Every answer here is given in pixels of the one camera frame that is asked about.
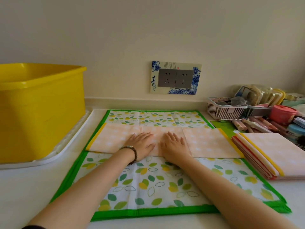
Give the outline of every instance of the green edge trim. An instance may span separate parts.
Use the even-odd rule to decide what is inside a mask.
[[[75,179],[78,170],[80,169],[83,161],[85,160],[88,151],[86,151],[86,147],[91,141],[91,139],[95,136],[101,126],[105,123],[107,117],[109,116],[110,111],[125,111],[125,112],[175,112],[175,111],[141,111],[141,110],[108,110],[103,119],[97,125],[90,139],[86,143],[82,152],[78,156],[78,158],[73,163],[71,169],[68,171],[66,177],[62,181],[59,189],[54,194],[53,198],[50,202],[54,201],[58,198],[62,193],[64,193],[71,185],[73,180]],[[186,111],[187,112],[197,112],[198,115],[207,123],[207,125],[211,128],[214,128],[211,123],[209,123],[204,116],[197,110],[194,111]],[[248,168],[268,187],[270,190],[279,197],[279,201],[264,201],[266,205],[273,208],[279,213],[290,213],[291,209],[286,205],[286,200],[284,197],[278,193],[256,170],[252,168],[252,166],[245,160],[241,159]],[[214,205],[204,204],[202,206],[185,206],[185,207],[171,207],[171,208],[143,208],[137,210],[109,210],[109,211],[99,211],[95,212],[91,221],[100,221],[106,219],[120,219],[120,218],[135,218],[135,217],[148,217],[148,216],[158,216],[158,215],[173,215],[173,214],[194,214],[194,213],[219,213],[218,209]]]

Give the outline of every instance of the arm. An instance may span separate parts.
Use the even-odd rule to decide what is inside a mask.
[[[170,132],[161,142],[164,157],[181,167],[233,228],[295,229],[284,216],[195,160],[183,139]]]
[[[125,145],[133,146],[138,160],[142,160],[155,146],[150,144],[152,138],[151,133],[132,135]],[[46,229],[86,228],[116,178],[134,159],[135,154],[131,149],[117,151],[50,203],[28,225]]]

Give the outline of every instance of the hand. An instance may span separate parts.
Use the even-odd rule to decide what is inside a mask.
[[[160,142],[161,151],[166,160],[176,165],[180,165],[186,157],[192,157],[189,147],[185,144],[184,139],[180,139],[176,134],[165,133],[164,142]]]
[[[131,135],[131,137],[124,143],[124,145],[131,145],[137,151],[137,161],[142,160],[146,157],[155,147],[154,144],[151,143],[153,139],[153,134],[151,132],[142,132],[139,135]]]

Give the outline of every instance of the person's left hand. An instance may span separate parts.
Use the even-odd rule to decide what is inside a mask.
[[[137,151],[137,161],[142,160],[146,157],[155,147],[155,144],[152,144],[153,134],[151,132],[142,132],[139,135],[131,135],[131,137],[124,143],[124,145],[131,145]]]

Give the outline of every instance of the forearm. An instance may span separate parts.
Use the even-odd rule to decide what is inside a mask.
[[[116,178],[134,158],[131,149],[115,153],[43,209],[29,225],[47,229],[86,228]]]
[[[178,164],[233,228],[297,228],[293,223],[225,178],[188,157]]]

